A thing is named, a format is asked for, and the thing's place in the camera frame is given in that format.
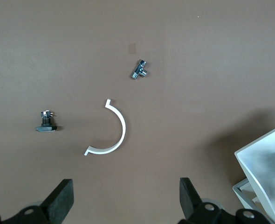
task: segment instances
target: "white curved bracket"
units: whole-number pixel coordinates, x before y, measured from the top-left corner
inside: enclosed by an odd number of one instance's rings
[[[126,131],[126,125],[125,125],[125,120],[122,116],[122,114],[113,106],[110,105],[110,99],[107,99],[106,104],[105,104],[105,108],[110,109],[111,111],[113,111],[120,119],[121,124],[122,124],[122,136],[121,139],[117,142],[117,144],[115,144],[112,147],[109,148],[104,148],[104,149],[100,149],[100,148],[94,148],[92,146],[89,146],[87,151],[85,152],[84,155],[88,155],[88,153],[94,153],[94,154],[107,154],[107,153],[111,153],[112,151],[114,151],[115,149],[117,149],[122,141],[124,140],[125,137],[125,131]]]

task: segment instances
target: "silver valve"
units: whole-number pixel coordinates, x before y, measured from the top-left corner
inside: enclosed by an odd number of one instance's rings
[[[132,73],[131,78],[137,79],[137,77],[140,75],[142,77],[145,77],[147,75],[147,71],[144,69],[144,66],[146,65],[146,62],[143,60],[139,60],[137,68]]]

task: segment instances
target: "white semicircular plastic part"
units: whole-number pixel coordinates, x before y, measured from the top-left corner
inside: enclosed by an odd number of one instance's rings
[[[111,153],[112,151],[116,150],[121,145],[121,143],[124,140],[125,131],[126,131],[126,124],[125,124],[125,120],[124,120],[122,114],[115,107],[113,107],[113,106],[110,105],[110,99],[107,99],[106,104],[105,104],[105,108],[110,109],[111,111],[113,111],[119,117],[119,119],[121,121],[121,124],[122,124],[122,136],[121,136],[121,139],[114,146],[109,147],[109,148],[100,149],[100,148],[94,148],[92,146],[89,146],[84,155],[88,155],[88,153],[94,153],[94,154],[107,154],[107,153]]]

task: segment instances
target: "white plastic tray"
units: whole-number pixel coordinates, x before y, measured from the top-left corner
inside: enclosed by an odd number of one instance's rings
[[[235,152],[263,208],[275,221],[275,130]]]

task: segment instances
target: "bolt head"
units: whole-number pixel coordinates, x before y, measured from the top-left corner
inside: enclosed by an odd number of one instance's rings
[[[213,205],[211,204],[205,204],[205,209],[209,210],[209,211],[213,211],[215,208]]]
[[[254,214],[250,211],[244,211],[243,212],[243,215],[246,217],[246,218],[254,218]]]
[[[57,126],[40,126],[36,127],[36,131],[38,132],[54,132],[57,130]]]

